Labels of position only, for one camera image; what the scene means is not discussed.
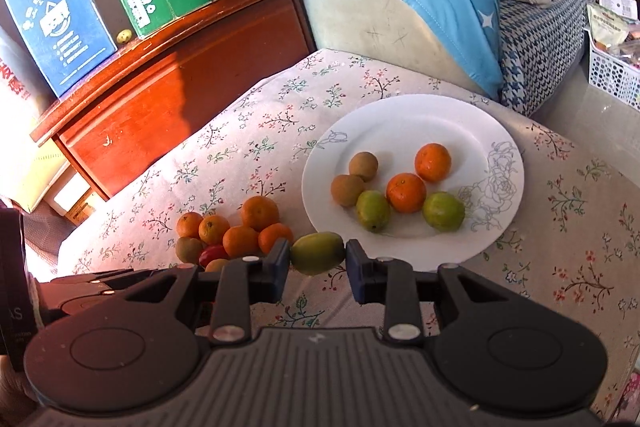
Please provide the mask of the floral tablecloth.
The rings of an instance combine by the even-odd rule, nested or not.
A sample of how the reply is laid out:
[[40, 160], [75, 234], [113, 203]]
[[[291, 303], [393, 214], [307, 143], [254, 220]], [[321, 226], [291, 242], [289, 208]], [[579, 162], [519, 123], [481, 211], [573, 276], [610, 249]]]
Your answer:
[[[374, 233], [334, 198], [362, 152], [378, 160], [368, 190], [394, 178], [417, 188], [414, 160], [431, 143], [451, 167], [427, 192], [462, 202], [456, 231], [393, 212]], [[613, 415], [639, 351], [639, 190], [589, 150], [448, 82], [321, 50], [259, 81], [96, 210], [58, 269], [171, 267], [183, 215], [236, 227], [250, 198], [272, 200], [295, 236], [334, 232], [420, 270], [460, 263], [585, 324], [608, 351], [593, 407]]]

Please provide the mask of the tangerine with stem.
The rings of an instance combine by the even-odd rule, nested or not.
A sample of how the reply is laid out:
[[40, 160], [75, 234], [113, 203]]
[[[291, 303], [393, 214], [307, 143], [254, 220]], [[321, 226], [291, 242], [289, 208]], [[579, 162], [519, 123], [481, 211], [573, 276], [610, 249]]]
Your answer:
[[200, 222], [198, 236], [208, 246], [220, 245], [229, 229], [230, 223], [225, 217], [211, 215]]

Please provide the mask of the tangerine top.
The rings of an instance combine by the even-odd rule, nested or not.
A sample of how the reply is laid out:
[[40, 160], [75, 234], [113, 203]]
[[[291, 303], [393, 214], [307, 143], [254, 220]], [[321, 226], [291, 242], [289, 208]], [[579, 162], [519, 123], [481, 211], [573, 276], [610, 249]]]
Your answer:
[[414, 156], [414, 170], [425, 182], [439, 183], [449, 176], [452, 159], [449, 150], [439, 143], [423, 145]]

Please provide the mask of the lone small tangerine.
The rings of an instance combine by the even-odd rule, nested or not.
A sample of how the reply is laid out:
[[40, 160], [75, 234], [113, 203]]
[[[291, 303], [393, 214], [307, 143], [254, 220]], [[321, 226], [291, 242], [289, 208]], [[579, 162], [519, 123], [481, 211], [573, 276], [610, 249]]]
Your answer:
[[418, 212], [426, 199], [425, 183], [414, 173], [397, 173], [386, 185], [386, 198], [399, 213]]

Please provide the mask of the blue cardboard box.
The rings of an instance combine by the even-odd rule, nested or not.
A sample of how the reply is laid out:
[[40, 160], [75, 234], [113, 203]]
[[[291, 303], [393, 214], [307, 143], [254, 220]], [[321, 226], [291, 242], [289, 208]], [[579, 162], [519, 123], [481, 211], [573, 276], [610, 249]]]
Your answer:
[[4, 0], [58, 98], [117, 51], [94, 0]]

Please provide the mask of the small green fruit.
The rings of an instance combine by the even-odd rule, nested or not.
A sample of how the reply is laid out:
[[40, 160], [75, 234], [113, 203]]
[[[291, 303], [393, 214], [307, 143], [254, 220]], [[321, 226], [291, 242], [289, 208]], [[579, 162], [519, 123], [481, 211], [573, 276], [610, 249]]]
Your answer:
[[367, 190], [357, 199], [356, 213], [363, 228], [369, 232], [378, 233], [390, 222], [390, 203], [381, 192]]

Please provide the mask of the red cherry tomato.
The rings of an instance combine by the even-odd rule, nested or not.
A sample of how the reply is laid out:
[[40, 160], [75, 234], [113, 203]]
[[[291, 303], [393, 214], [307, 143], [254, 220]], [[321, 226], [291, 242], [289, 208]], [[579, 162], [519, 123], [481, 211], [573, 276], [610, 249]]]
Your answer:
[[206, 269], [210, 262], [228, 259], [229, 256], [227, 251], [224, 250], [224, 246], [221, 244], [210, 245], [201, 252], [200, 257], [198, 257], [198, 264], [201, 265], [202, 268]]

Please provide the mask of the red wooden cabinet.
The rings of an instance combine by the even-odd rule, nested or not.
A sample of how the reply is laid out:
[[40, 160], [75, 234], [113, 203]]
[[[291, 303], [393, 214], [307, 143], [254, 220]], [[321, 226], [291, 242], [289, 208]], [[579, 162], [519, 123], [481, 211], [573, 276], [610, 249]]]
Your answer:
[[302, 0], [214, 0], [125, 44], [30, 136], [52, 141], [109, 199], [257, 81], [316, 49]]

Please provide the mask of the pale green sofa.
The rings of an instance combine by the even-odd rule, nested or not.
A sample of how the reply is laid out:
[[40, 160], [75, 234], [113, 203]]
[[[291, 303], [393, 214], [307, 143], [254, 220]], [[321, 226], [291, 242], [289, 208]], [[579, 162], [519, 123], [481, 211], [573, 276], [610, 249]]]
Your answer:
[[352, 52], [481, 94], [427, 23], [401, 0], [303, 0], [319, 48]]

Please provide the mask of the white perforated basket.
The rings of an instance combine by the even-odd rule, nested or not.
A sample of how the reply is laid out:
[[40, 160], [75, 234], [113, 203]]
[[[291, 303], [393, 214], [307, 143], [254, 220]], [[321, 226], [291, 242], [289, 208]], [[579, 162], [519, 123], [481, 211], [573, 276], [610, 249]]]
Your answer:
[[586, 29], [589, 44], [588, 82], [635, 110], [640, 109], [639, 69], [600, 49]]

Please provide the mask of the brown kiwi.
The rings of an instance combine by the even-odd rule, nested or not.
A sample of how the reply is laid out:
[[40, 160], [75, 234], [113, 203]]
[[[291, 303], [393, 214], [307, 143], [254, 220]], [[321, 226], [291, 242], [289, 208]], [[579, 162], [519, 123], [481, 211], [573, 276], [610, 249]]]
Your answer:
[[378, 158], [371, 152], [359, 152], [349, 161], [348, 172], [352, 176], [359, 176], [364, 182], [370, 182], [378, 173]]
[[339, 174], [331, 183], [330, 192], [334, 202], [342, 207], [354, 207], [366, 184], [359, 176]]
[[201, 239], [194, 239], [194, 237], [179, 237], [175, 246], [176, 256], [182, 263], [197, 265], [198, 259], [200, 259], [201, 253], [205, 248], [206, 245], [201, 241]]
[[222, 269], [224, 269], [225, 265], [228, 265], [229, 260], [228, 259], [215, 259], [212, 260], [211, 262], [209, 262], [208, 265], [206, 265], [205, 271], [206, 272], [221, 272]]

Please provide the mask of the houndstooth sofa cover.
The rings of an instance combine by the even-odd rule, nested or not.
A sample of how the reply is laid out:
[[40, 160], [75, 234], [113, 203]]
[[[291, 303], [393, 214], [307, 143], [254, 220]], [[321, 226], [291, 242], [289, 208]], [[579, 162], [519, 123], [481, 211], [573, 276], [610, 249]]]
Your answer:
[[554, 95], [584, 55], [587, 5], [593, 1], [539, 6], [500, 0], [502, 105], [530, 116]]

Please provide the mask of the large orange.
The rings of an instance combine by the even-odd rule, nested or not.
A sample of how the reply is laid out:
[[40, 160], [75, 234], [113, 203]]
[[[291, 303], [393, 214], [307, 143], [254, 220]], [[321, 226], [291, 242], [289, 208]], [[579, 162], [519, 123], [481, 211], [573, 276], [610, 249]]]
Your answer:
[[256, 195], [243, 202], [240, 217], [244, 227], [260, 232], [280, 221], [280, 211], [272, 199]]

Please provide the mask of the large green fruit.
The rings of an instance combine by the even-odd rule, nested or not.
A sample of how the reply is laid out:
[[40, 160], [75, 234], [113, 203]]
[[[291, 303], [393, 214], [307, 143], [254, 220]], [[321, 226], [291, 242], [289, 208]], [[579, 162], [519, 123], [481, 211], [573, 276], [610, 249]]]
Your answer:
[[427, 196], [422, 215], [428, 225], [439, 232], [460, 229], [465, 219], [465, 207], [456, 196], [447, 192], [435, 192]]

